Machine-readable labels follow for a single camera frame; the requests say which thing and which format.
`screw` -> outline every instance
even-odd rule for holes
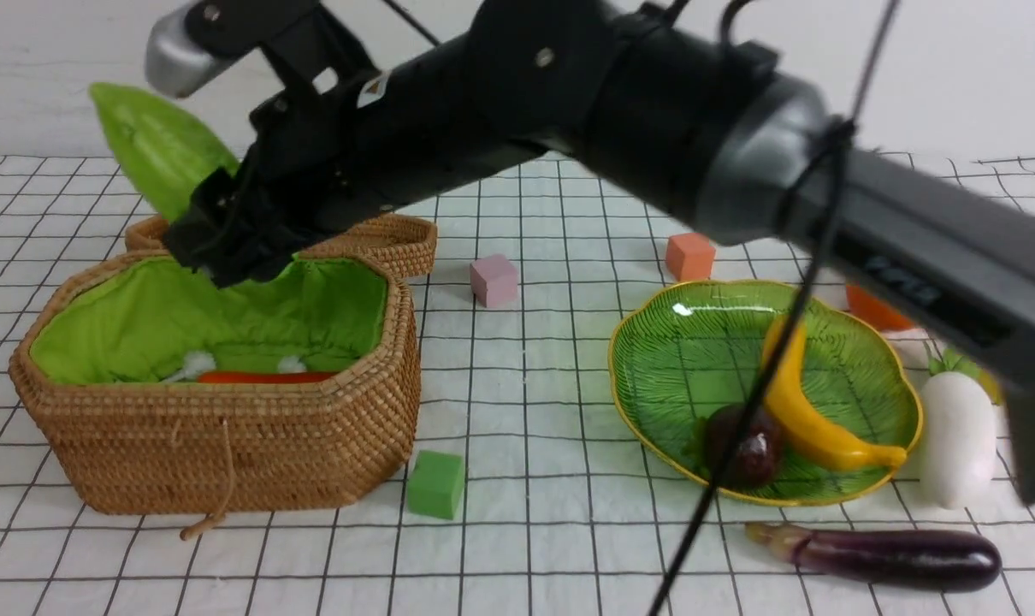
[[[540,50],[536,53],[536,66],[544,67],[550,65],[556,59],[556,52],[552,51],[552,48],[545,47],[544,50]]]

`brown fruit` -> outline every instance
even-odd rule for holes
[[[742,405],[728,405],[708,417],[704,434],[704,461],[708,472],[714,472],[719,465],[742,411]],[[757,489],[771,483],[779,475],[783,448],[782,429],[768,416],[767,410],[761,409],[749,424],[748,436],[734,451],[724,487]]]

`green leaf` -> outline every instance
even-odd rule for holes
[[[944,359],[941,359],[936,355],[936,351],[933,351],[931,344],[928,344],[928,341],[924,341],[923,345],[924,354],[928,355],[928,375],[936,376],[940,373],[947,372],[947,363],[944,362]]]
[[[977,381],[978,376],[982,374],[982,370],[978,368],[978,364],[971,362],[971,360],[968,359],[967,357],[959,357],[958,361],[955,362],[955,365],[954,368],[952,368],[951,372],[967,375],[970,378],[974,379],[974,381]]]
[[[951,351],[950,348],[945,348],[943,355],[940,356],[944,360],[944,365],[947,368],[947,372],[954,371],[954,366],[958,365],[958,354],[955,351]]]

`leaf-shaped plate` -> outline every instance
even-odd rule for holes
[[[624,423],[677,471],[706,485],[692,431],[699,417],[744,402],[769,324],[796,290],[768,281],[690,282],[662,289],[613,332],[609,365]],[[923,410],[893,348],[868,324],[811,300],[803,391],[816,409],[873,443],[916,445]],[[888,468],[831,472],[793,451],[775,482],[721,491],[774,506],[826,505],[869,494]]]

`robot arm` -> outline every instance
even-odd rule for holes
[[[833,121],[756,42],[712,43],[644,5],[484,0],[466,34],[391,71],[319,0],[211,0],[154,27],[146,79],[184,97],[258,48],[283,92],[252,113],[235,178],[166,234],[218,286],[270,280],[356,223],[548,150],[722,244],[811,250]],[[337,85],[314,79],[334,70]],[[1006,383],[1018,494],[1035,502],[1035,219],[864,151],[831,264]]]

